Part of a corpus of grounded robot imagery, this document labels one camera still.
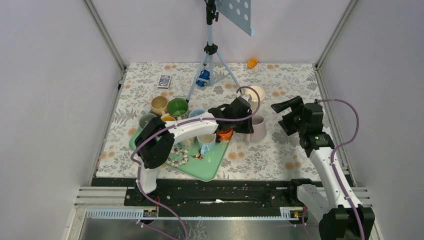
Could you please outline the cream ribbed mug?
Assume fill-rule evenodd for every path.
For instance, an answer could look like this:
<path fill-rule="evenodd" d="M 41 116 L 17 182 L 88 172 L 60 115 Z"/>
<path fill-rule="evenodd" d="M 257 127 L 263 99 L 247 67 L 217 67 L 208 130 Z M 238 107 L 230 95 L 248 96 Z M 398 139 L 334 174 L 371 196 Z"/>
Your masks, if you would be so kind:
<path fill-rule="evenodd" d="M 245 90 L 245 93 L 247 95 L 251 96 L 250 107 L 251 107 L 252 111 L 255 111 L 258 107 L 258 103 L 262 104 L 263 100 L 266 97 L 266 93 L 265 93 L 265 90 L 261 86 L 253 85 L 253 86 L 251 86 L 251 88 L 253 90 L 255 90 L 257 94 L 253 90 L 251 90 L 250 88 L 247 88 Z"/>

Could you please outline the lilac mug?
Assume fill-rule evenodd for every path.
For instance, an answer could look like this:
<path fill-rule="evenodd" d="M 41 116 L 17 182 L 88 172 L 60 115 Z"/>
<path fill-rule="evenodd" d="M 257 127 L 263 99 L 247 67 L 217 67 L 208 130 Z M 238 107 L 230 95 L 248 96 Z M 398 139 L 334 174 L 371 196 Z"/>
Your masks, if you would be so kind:
<path fill-rule="evenodd" d="M 266 121 L 261 115 L 252 117 L 253 133 L 246 136 L 248 142 L 259 142 L 267 136 Z"/>

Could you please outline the orange mug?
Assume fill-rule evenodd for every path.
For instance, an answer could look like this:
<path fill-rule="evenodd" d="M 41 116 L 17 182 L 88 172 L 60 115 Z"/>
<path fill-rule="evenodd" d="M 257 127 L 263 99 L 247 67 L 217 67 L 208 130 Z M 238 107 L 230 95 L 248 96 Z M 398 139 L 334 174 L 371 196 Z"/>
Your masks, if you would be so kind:
<path fill-rule="evenodd" d="M 228 130 L 219 131 L 216 133 L 216 142 L 217 143 L 229 143 L 233 136 L 233 129 L 229 128 Z"/>

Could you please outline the light blue ribbed mug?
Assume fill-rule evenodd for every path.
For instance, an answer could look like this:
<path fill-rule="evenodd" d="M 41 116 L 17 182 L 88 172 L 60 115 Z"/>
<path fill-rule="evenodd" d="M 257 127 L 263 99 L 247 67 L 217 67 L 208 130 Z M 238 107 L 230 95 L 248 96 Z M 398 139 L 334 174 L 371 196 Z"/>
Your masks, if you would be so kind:
<path fill-rule="evenodd" d="M 205 113 L 205 110 L 203 110 L 203 109 L 194 109 L 189 113 L 188 117 L 194 118 L 194 117 L 200 116 L 204 113 Z"/>

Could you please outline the light blue faceted mug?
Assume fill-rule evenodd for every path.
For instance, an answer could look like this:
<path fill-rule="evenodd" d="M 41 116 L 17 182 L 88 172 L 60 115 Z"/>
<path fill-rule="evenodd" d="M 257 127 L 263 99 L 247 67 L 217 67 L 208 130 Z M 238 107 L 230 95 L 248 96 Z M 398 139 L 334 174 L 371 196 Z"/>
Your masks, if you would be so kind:
<path fill-rule="evenodd" d="M 215 133 L 198 135 L 196 138 L 200 147 L 200 154 L 202 156 L 213 150 L 216 145 L 217 136 Z"/>

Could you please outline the cream mug green inside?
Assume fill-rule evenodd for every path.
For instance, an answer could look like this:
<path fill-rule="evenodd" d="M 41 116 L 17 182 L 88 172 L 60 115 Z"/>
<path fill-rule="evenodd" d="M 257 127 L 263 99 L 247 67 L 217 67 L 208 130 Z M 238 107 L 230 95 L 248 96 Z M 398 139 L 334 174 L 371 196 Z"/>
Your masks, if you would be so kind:
<path fill-rule="evenodd" d="M 167 104 L 167 113 L 177 120 L 188 118 L 188 102 L 183 98 L 175 98 L 170 100 Z"/>

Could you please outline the blue butterfly mug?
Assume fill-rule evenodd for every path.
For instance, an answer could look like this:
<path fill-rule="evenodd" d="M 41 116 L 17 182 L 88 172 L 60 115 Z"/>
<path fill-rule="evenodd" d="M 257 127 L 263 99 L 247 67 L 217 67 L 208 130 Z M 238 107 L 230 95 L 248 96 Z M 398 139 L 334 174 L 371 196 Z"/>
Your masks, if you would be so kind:
<path fill-rule="evenodd" d="M 173 121 L 176 121 L 176 119 L 173 116 L 170 116 L 170 115 L 163 115 L 163 116 L 160 117 L 160 119 L 163 122 L 173 122 Z"/>

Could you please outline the beige mug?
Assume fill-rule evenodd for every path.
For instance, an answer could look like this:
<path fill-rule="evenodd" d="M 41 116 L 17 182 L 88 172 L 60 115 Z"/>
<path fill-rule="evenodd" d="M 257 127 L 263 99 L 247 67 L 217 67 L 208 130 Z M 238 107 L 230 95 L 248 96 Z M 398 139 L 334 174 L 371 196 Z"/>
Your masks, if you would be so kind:
<path fill-rule="evenodd" d="M 167 106 L 168 106 L 168 99 L 164 96 L 157 96 L 152 99 L 150 103 L 150 110 L 153 114 L 156 116 L 163 116 L 168 113 Z"/>

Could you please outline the grey blue mug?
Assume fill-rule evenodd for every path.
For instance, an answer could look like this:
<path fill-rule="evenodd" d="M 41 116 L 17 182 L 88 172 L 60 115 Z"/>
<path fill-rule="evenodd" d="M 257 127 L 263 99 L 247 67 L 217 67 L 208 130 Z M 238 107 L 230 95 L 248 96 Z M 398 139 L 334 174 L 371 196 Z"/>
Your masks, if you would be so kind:
<path fill-rule="evenodd" d="M 139 122 L 138 122 L 138 125 L 139 125 L 139 127 L 141 128 L 141 129 L 144 129 L 148 124 L 149 124 L 149 122 L 152 120 L 152 119 L 154 119 L 154 118 L 156 118 L 157 116 L 155 115 L 155 114 L 153 114 L 153 113 L 146 113 L 146 114 L 144 114 L 141 118 L 140 118 L 140 120 L 139 120 Z"/>

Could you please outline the seahorse pattern mug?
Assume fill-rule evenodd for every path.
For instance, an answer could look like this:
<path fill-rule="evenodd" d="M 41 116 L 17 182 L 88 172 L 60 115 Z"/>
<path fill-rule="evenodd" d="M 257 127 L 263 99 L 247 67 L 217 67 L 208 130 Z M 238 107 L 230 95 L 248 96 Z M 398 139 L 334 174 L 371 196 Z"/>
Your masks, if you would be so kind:
<path fill-rule="evenodd" d="M 196 141 L 195 137 L 190 137 L 188 139 L 180 141 L 179 145 L 181 146 L 182 149 L 189 150 L 191 147 L 193 147 L 193 145 L 195 144 L 195 141 Z"/>

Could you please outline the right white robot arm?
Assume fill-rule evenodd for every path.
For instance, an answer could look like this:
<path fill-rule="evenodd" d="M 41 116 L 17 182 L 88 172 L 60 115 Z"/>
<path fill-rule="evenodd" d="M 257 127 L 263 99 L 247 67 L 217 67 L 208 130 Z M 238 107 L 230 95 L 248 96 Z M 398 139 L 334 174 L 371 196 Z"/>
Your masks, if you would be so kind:
<path fill-rule="evenodd" d="M 300 96 L 271 108 L 280 113 L 291 111 L 278 122 L 288 136 L 298 133 L 299 144 L 313 163 L 325 195 L 308 179 L 291 180 L 287 201 L 293 206 L 303 204 L 318 221 L 322 240 L 368 240 L 375 222 L 371 207 L 365 207 L 350 187 L 338 160 L 331 136 L 324 132 L 323 100 L 304 103 Z"/>

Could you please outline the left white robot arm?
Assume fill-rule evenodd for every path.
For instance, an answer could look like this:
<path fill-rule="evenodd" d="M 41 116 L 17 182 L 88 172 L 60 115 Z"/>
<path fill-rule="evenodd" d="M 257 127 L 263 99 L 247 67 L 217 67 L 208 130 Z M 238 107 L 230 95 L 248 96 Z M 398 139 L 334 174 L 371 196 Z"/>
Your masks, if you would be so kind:
<path fill-rule="evenodd" d="M 149 121 L 135 140 L 131 160 L 138 165 L 136 199 L 144 206 L 155 200 L 159 167 L 164 164 L 174 145 L 189 138 L 232 129 L 236 133 L 253 133 L 252 117 L 257 113 L 247 98 L 239 96 L 230 104 L 222 104 L 206 112 L 166 123 L 159 117 Z"/>

